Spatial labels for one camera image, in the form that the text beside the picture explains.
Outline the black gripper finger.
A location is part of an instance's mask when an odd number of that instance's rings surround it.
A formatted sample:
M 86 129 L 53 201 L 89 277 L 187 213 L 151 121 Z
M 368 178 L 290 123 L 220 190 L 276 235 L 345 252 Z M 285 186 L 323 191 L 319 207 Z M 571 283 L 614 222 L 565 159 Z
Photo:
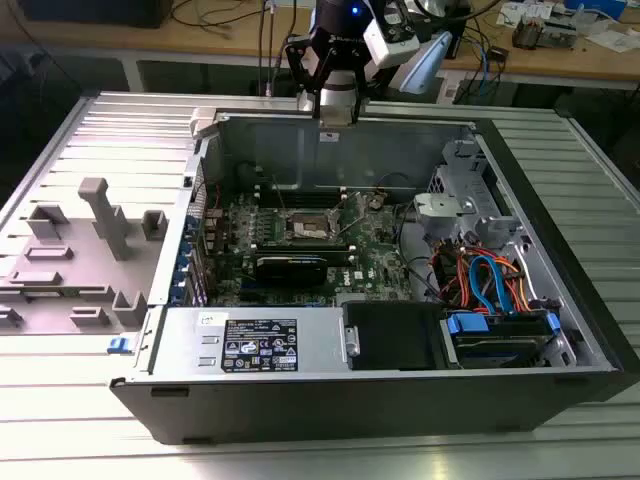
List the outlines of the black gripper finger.
M 315 70 L 310 73 L 303 65 L 303 57 L 311 49 L 317 59 Z M 333 71 L 334 45 L 330 39 L 316 36 L 291 36 L 285 53 L 293 79 L 298 86 L 313 97 L 312 117 L 320 118 L 321 90 Z
M 363 101 L 368 97 L 369 87 L 366 79 L 365 67 L 371 60 L 371 55 L 367 47 L 358 47 L 351 54 L 351 72 L 353 73 L 353 85 L 355 100 L 352 107 L 351 123 L 356 124 Z

